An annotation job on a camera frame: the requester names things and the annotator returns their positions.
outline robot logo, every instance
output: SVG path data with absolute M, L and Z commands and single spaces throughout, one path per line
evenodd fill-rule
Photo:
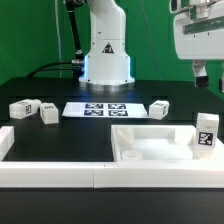
M 104 48 L 103 52 L 105 54 L 114 54 L 113 48 L 111 47 L 111 44 L 108 43 L 107 46 Z

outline white block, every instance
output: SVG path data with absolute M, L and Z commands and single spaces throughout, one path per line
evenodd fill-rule
M 161 120 L 168 114 L 169 102 L 157 100 L 149 106 L 149 118 Z
M 218 135 L 219 116 L 198 113 L 194 158 L 213 159 Z
M 45 124 L 57 124 L 59 122 L 58 109 L 53 103 L 42 103 L 40 116 Z
M 11 118 L 23 119 L 37 113 L 40 108 L 40 100 L 22 100 L 9 105 L 9 114 Z
M 177 126 L 174 141 L 178 145 L 190 145 L 195 137 L 195 128 L 191 126 Z
M 122 145 L 130 145 L 134 142 L 134 129 L 123 127 L 117 129 L 118 141 Z
M 14 141 L 14 127 L 3 126 L 0 129 L 0 161 L 4 159 Z

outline white block with marker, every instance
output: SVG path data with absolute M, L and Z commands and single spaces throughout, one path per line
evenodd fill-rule
M 149 106 L 149 118 L 161 120 L 168 114 L 169 102 L 157 100 Z
M 42 103 L 40 105 L 40 116 L 45 124 L 59 123 L 58 109 L 53 103 Z
M 195 158 L 213 159 L 218 127 L 218 115 L 198 113 L 194 150 Z
M 9 105 L 9 114 L 11 118 L 23 119 L 38 112 L 40 100 L 22 100 Z

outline small white cube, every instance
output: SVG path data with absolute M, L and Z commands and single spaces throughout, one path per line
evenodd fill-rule
M 168 114 L 169 102 L 157 100 L 149 106 L 149 118 L 161 120 Z
M 58 109 L 53 103 L 42 103 L 40 105 L 40 116 L 45 124 L 59 123 Z

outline white tray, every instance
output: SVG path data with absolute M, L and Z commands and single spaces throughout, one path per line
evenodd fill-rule
M 184 130 L 185 138 L 175 139 L 176 130 Z M 224 160 L 224 145 L 217 139 L 216 147 L 200 150 L 194 146 L 193 126 L 114 125 L 112 147 L 115 161 L 150 160 Z

